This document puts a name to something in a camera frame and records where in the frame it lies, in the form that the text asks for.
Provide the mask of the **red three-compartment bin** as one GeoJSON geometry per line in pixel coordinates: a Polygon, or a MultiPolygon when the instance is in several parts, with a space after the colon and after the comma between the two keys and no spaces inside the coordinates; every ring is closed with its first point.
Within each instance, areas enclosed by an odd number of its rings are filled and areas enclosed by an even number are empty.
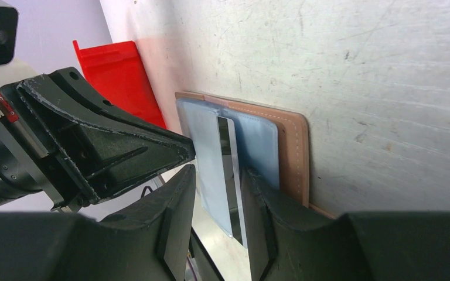
{"type": "Polygon", "coordinates": [[[133,41],[73,47],[86,80],[110,103],[163,129],[166,124],[133,41]]]}

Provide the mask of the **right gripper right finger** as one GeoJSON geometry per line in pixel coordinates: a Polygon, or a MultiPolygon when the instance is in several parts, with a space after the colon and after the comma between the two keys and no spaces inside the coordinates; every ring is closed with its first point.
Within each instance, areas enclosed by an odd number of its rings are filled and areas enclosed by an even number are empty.
{"type": "Polygon", "coordinates": [[[450,280],[450,212],[330,219],[250,167],[241,173],[241,193],[252,280],[450,280]]]}

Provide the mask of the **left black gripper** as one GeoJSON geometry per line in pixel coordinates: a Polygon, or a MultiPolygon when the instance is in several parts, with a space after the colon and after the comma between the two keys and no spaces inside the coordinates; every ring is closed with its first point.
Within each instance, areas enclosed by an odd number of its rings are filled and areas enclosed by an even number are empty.
{"type": "Polygon", "coordinates": [[[0,88],[0,206],[44,192],[72,212],[194,158],[189,138],[118,108],[74,67],[0,88]]]}

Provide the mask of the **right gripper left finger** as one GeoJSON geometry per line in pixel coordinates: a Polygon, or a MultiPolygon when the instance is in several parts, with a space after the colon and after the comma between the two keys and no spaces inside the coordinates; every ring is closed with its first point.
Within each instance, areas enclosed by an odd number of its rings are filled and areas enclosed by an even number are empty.
{"type": "Polygon", "coordinates": [[[0,213],[0,280],[183,280],[196,169],[101,221],[0,213]]]}

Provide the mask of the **tan leather card holder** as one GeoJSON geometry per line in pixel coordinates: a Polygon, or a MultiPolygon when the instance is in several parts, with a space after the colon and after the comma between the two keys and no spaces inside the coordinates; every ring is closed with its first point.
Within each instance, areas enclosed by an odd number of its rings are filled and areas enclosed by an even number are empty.
{"type": "Polygon", "coordinates": [[[176,92],[175,98],[208,101],[272,121],[278,128],[280,190],[295,201],[328,218],[336,217],[309,202],[309,128],[308,121],[302,114],[188,91],[176,92]]]}

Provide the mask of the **silver mirrored card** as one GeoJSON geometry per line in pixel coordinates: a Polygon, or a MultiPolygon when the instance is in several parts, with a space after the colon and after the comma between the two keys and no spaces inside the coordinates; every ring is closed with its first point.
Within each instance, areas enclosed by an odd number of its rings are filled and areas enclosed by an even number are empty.
{"type": "Polygon", "coordinates": [[[241,198],[240,172],[236,142],[236,131],[232,119],[217,117],[219,159],[223,170],[225,211],[220,219],[224,233],[234,241],[231,250],[236,254],[236,269],[242,270],[236,280],[250,280],[247,235],[241,198]]]}

